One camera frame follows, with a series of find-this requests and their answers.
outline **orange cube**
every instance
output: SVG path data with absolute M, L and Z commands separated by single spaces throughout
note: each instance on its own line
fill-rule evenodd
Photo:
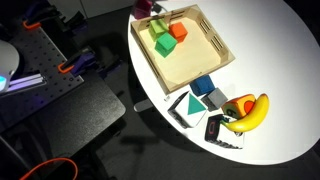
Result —
M 186 38 L 188 31 L 181 22 L 178 22 L 169 26 L 169 33 L 180 43 Z
M 241 119 L 251 111 L 255 101 L 253 94 L 247 94 L 226 102 L 221 108 L 225 115 Z

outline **oval table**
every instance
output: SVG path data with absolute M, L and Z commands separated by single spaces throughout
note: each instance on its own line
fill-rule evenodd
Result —
M 226 159 L 255 165 L 278 164 L 299 157 L 320 137 L 320 48 L 300 17 L 279 0 L 159 1 L 166 10 L 197 4 L 236 59 L 214 71 L 216 87 L 233 99 L 266 93 L 270 108 L 256 129 L 245 133 L 243 149 L 226 149 L 204 140 L 207 112 L 194 128 L 182 128 L 167 112 L 184 86 L 165 95 L 131 33 L 132 63 L 148 98 L 165 119 L 185 137 Z

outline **gray cube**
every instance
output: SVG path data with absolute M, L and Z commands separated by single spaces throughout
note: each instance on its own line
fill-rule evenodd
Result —
M 216 88 L 201 98 L 201 101 L 208 106 L 208 111 L 211 112 L 221 108 L 221 106 L 228 101 L 228 98 L 219 88 Z

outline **teal cube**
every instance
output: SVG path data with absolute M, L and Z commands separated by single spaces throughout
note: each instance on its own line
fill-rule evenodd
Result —
M 178 41 L 169 33 L 164 33 L 156 42 L 156 51 L 163 57 L 167 57 L 176 47 Z
M 149 33 L 153 39 L 156 41 L 161 35 L 169 31 L 169 27 L 164 22 L 163 19 L 151 20 L 149 25 Z

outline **banana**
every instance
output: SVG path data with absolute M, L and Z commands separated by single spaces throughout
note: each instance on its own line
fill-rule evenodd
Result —
M 259 126 L 266 117 L 268 110 L 269 98 L 266 94 L 261 94 L 249 114 L 245 117 L 230 123 L 222 120 L 221 123 L 230 131 L 247 132 Z

